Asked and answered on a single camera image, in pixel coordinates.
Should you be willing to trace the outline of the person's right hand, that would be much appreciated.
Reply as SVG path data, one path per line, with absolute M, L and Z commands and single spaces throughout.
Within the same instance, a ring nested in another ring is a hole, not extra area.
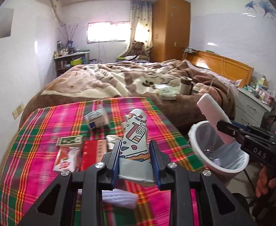
M 269 189 L 276 189 L 276 178 L 272 178 L 268 175 L 268 168 L 263 165 L 259 173 L 259 178 L 256 186 L 256 197 L 261 197 L 266 195 Z

